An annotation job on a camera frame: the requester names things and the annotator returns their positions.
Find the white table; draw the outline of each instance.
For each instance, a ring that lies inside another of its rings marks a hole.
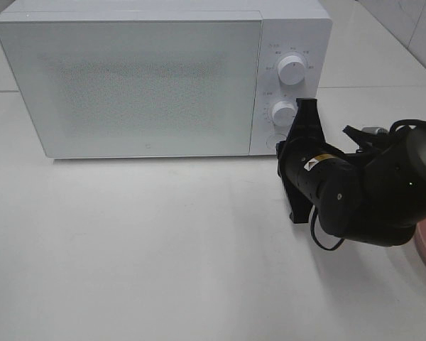
[[[426,87],[321,89],[345,124],[426,119]],[[276,159],[45,158],[0,93],[0,340],[426,340],[413,243],[318,249]]]
[[[334,21],[320,87],[426,85],[426,69],[361,4],[321,0]],[[16,91],[0,48],[0,91]]]

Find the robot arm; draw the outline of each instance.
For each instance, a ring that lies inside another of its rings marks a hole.
[[[314,205],[327,234],[385,247],[408,242],[426,218],[426,121],[398,121],[388,132],[347,126],[359,150],[346,154],[325,142],[316,99],[297,103],[277,145],[291,220],[308,222]]]

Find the microwave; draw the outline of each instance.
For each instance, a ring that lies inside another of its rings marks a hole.
[[[275,154],[314,97],[317,0],[16,0],[0,43],[47,157]]]

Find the power knob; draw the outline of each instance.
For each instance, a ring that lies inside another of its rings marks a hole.
[[[271,108],[271,119],[276,126],[290,126],[296,113],[293,103],[282,101]]]
[[[306,59],[297,53],[286,55],[278,63],[278,75],[282,83],[295,85],[305,78]]]

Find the microwave door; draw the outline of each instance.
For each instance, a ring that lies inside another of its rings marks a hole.
[[[53,158],[249,154],[260,34],[244,18],[0,23]]]

